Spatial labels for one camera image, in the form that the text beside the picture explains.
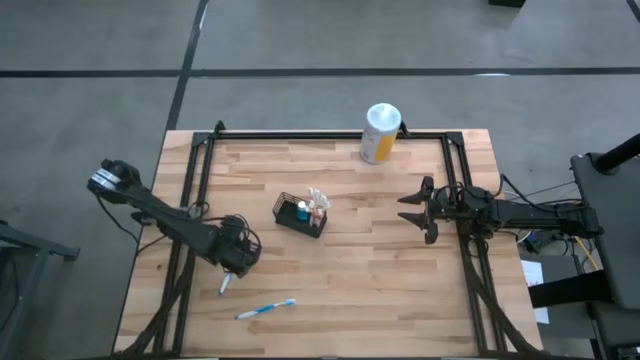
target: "white container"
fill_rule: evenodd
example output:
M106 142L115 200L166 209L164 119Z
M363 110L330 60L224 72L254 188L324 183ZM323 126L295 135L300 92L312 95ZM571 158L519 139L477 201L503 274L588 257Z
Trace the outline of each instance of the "white container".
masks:
M389 158L401 122L400 111L391 104L381 103L369 108L367 127L360 144L360 155L364 161L379 164Z

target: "mesh basket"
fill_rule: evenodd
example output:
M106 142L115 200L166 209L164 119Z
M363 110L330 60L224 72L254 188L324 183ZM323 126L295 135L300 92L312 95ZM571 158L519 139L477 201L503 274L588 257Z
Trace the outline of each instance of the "mesh basket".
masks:
M293 230L300 231L301 233L313 236L315 238L320 237L322 229L324 229L324 225L327 222L327 212L324 212L324 217L320 222L320 226L311 226L309 225L308 220L298 220L296 212L298 210L298 203L300 201L308 203L308 201L305 201L291 194L285 192L281 193L278 197L278 200L276 201L276 204L273 206L273 216L275 216L276 218L276 224L280 224Z

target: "black stand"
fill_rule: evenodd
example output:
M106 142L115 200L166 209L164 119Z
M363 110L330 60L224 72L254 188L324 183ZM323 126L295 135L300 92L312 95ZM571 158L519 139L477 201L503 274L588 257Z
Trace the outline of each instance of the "black stand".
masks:
M594 271L529 288L534 308L584 301L611 301L604 270Z
M16 289L16 303L10 310L9 318L5 328L0 333L0 359L13 359L15 348L22 337L25 318L30 304L35 296L38 283L42 277L44 266L49 255L60 255L65 261L75 261L80 252L80 248L70 248L56 242L39 238L14 229L6 222L0 220L0 241L8 243L8 246L0 244L2 252L10 252L15 263L15 252L22 251L27 256L32 257L31 271L28 275L21 276L18 281L21 283Z

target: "small bottle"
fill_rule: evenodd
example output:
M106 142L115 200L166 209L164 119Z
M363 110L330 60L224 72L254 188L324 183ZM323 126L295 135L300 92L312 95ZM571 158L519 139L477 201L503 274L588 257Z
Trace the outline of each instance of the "small bottle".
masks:
M304 201L298 202L298 209L296 210L296 217L300 221L306 221L309 219L309 213L307 212L307 204Z

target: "blue toothbrush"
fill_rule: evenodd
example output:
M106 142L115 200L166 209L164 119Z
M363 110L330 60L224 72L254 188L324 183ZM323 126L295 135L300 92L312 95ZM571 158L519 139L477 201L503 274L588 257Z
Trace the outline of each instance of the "blue toothbrush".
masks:
M240 320L240 319L244 319L244 318L248 318L254 315L258 315L261 314L263 312L267 312L269 310L273 310L276 307L280 306L280 305L285 305L285 306L292 306L296 304L296 299L287 299L281 303L277 303L277 304L271 304L271 305L267 305L265 307L262 307L260 309L255 309L255 310L251 310L251 311L247 311L246 313L242 313L240 315L236 315L236 320Z

